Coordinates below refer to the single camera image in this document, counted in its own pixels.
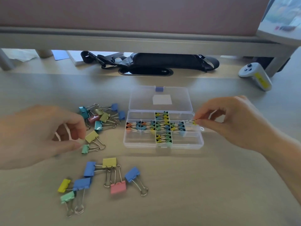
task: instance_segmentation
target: left hand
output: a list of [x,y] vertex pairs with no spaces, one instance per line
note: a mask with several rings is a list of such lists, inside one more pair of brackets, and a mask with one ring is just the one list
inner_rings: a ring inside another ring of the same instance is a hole
[[[64,126],[70,129],[72,140]],[[0,169],[31,166],[80,148],[86,126],[81,115],[57,106],[36,105],[0,119]]]

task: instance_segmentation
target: black bag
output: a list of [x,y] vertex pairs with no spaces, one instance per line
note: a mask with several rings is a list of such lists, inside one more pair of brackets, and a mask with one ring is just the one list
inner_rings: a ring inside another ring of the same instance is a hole
[[[133,53],[126,58],[119,54],[115,56],[95,56],[89,51],[82,51],[81,57],[83,61],[88,64],[96,60],[101,64],[101,67],[103,69],[111,69],[114,67],[127,69],[138,67],[158,67],[194,69],[207,72],[219,67],[219,61],[213,57],[204,57],[202,55],[190,54]],[[116,64],[116,58],[121,58],[122,61]],[[204,60],[205,58],[213,64],[213,67]]]

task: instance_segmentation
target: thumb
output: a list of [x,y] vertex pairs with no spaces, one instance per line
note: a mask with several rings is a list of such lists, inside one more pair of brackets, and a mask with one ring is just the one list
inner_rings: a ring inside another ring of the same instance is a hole
[[220,122],[216,122],[213,120],[208,119],[197,119],[195,120],[195,123],[203,126],[205,128],[212,129],[213,131],[216,131],[217,133],[221,133],[224,129],[224,124]]
[[81,147],[81,144],[74,140],[52,141],[51,148],[54,155],[74,151]]

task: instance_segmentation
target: clear plastic organizer box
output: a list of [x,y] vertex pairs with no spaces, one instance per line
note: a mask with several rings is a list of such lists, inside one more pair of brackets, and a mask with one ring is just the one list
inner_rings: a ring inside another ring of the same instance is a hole
[[[138,86],[132,89],[126,122],[151,122],[155,112],[169,114],[171,123],[192,120],[194,113],[187,88]],[[185,132],[171,131],[171,143],[157,143],[156,135],[166,131],[125,130],[123,143],[127,148],[200,149],[204,145],[201,127],[184,122]]]

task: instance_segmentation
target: pink wall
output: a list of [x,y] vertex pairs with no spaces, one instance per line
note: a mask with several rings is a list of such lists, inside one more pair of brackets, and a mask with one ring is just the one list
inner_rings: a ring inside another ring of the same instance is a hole
[[269,0],[0,0],[0,26],[252,36]]

